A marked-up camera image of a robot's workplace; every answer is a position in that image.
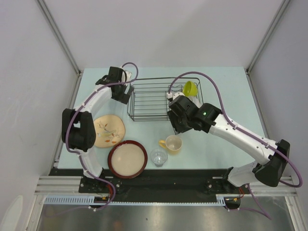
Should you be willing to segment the yellow mug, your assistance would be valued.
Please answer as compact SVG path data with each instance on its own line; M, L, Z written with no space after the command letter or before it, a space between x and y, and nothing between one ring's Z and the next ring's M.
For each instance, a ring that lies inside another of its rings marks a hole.
M170 135L165 140L160 140L158 144L169 154L178 154L182 148L182 139L177 135Z

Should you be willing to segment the white bowl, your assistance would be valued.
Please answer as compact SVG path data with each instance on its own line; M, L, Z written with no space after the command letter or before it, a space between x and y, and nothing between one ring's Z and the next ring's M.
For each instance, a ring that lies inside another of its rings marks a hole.
M200 101L195 96L188 96L188 99L192 101L198 108L200 108L202 105L200 104Z

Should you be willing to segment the black wire dish rack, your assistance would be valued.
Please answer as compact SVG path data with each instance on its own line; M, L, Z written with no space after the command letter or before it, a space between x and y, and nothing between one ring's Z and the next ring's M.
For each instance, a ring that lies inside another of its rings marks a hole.
M134 81L127 113L134 122L168 121L167 93L173 77L145 78Z

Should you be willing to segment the green bowl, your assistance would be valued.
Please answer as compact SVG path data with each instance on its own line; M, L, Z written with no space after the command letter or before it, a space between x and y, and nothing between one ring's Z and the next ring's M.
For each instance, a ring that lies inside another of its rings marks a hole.
M186 97L188 96L196 97L198 93L197 86L192 81L187 81L183 87L182 93Z

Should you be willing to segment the clear plastic cup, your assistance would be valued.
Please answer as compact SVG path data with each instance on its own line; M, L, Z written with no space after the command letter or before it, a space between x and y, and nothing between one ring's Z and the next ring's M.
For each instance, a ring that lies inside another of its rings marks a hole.
M151 151L150 159L156 167L162 167L168 159L168 154L163 148L156 148Z

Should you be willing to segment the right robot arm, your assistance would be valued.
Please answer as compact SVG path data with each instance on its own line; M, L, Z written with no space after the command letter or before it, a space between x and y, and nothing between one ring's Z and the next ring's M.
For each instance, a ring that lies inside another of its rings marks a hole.
M243 126L224 116L221 109L209 104L195 104L183 93L168 93L167 113L176 134L191 129L220 137L240 148L254 162L242 167L230 167L223 177L222 188L227 193L240 186L259 181L276 187L286 167L290 144L285 140L275 142L246 130Z

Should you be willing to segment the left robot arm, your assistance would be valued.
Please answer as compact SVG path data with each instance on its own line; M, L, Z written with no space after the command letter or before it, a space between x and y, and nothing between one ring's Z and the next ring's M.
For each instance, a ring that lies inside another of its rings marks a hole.
M109 100L127 104L133 87L132 73L121 67L110 67L107 75L100 78L92 93L74 109L62 112L62 141L70 153L80 160L84 176L91 178L89 186L95 192L106 188L106 180L100 177L103 167L99 164L93 148L96 131L93 116Z

